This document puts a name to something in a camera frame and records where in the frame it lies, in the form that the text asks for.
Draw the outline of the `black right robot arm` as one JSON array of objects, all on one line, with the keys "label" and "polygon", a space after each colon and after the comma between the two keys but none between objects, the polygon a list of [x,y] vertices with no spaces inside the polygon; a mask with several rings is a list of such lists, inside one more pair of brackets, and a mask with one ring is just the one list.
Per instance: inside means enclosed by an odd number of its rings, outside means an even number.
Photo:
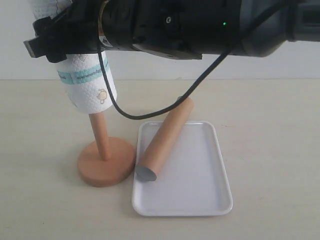
[{"label": "black right robot arm", "polygon": [[74,0],[34,23],[32,58],[59,63],[74,54],[144,52],[200,60],[227,48],[265,57],[284,42],[320,40],[317,0]]}]

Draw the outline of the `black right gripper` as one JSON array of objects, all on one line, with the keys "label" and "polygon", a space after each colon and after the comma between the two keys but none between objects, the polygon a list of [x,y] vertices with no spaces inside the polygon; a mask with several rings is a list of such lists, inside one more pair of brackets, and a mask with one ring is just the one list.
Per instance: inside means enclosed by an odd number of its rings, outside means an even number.
[{"label": "black right gripper", "polygon": [[57,16],[36,20],[33,39],[23,42],[31,58],[60,63],[68,55],[97,54],[101,0],[75,0]]}]

